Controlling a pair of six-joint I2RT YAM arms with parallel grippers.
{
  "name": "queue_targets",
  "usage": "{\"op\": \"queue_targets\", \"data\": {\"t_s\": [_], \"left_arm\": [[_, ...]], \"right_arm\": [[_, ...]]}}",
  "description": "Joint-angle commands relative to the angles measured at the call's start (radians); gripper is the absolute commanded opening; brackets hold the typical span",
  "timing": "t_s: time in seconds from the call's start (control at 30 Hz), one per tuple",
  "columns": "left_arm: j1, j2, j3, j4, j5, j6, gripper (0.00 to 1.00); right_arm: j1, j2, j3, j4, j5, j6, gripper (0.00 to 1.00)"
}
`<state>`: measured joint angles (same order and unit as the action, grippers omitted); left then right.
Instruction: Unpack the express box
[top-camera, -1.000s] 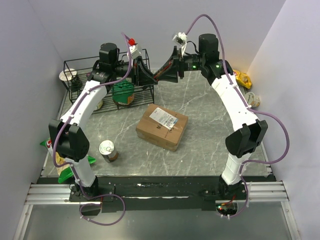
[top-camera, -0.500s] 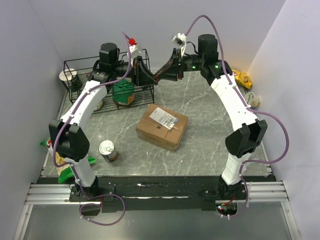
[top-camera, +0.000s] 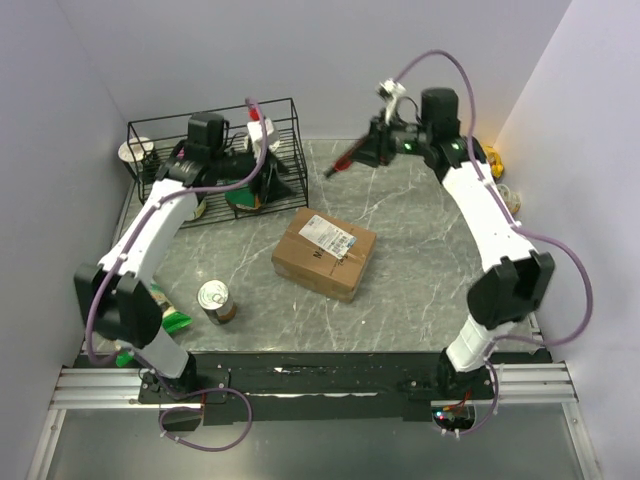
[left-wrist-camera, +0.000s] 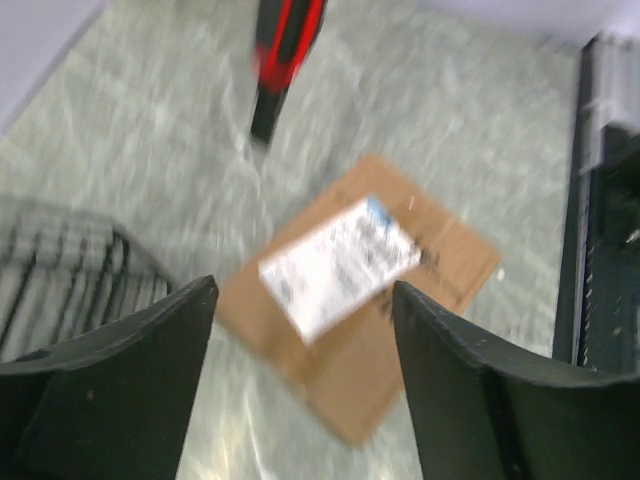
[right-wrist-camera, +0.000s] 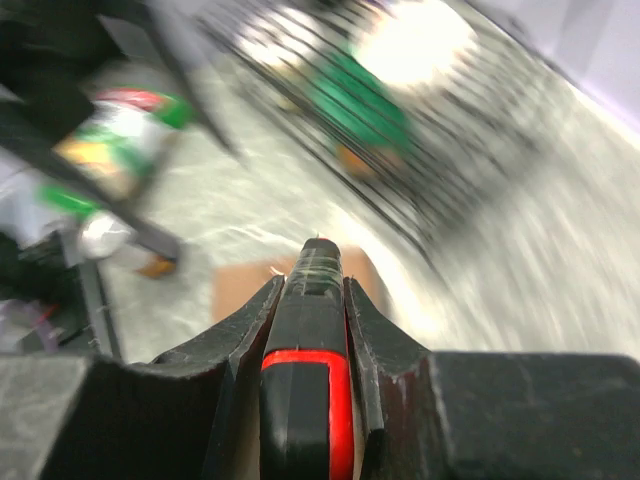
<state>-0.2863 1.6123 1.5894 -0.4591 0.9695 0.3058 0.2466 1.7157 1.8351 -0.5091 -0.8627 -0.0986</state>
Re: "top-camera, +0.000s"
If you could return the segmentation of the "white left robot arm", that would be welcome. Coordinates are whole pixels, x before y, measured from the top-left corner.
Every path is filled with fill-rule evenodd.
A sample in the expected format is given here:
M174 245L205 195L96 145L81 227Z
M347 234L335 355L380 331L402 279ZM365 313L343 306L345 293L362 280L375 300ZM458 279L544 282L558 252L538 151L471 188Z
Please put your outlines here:
M279 179L281 162L272 150L279 140L273 122L257 104L249 107L247 145L237 150L229 123L215 112L198 112L187 133L158 167L141 210L116 245L95 264L81 265L74 287L84 321L86 354L95 366L114 361L93 346L99 334L116 342L141 365L153 369L174 401L198 389L196 360L162 325L151 283L183 223L210 194L244 187L267 197L289 192Z

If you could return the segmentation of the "brown cardboard express box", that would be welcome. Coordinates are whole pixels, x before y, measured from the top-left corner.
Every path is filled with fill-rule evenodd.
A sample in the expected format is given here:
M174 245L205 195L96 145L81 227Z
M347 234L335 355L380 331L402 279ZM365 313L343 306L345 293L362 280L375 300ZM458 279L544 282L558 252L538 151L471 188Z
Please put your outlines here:
M275 247L275 272L306 289L349 303L373 256L377 234L307 207Z

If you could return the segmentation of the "red black utility knife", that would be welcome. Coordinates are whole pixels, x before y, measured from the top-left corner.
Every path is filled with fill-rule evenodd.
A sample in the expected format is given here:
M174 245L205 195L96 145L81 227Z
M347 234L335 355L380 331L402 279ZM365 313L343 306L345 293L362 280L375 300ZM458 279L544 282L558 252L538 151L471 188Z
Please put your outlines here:
M324 172L326 179L332 177L338 172L347 170L351 167L354 153L366 142L366 138L362 137L356 140L341 156L339 156L331 166Z

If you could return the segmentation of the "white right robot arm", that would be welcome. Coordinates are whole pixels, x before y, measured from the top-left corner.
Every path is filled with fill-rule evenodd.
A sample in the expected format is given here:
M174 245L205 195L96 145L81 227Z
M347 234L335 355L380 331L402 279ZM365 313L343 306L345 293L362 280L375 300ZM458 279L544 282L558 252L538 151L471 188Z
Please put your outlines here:
M438 390L456 399L479 382L496 342L539 308L555 263L513 230L479 142L461 132L453 89L423 90L413 123L397 112L405 98L400 84L386 81L377 93L385 106L350 161L377 168L398 155L422 157L462 213L481 258L483 274L467 293L467 319L436 370Z

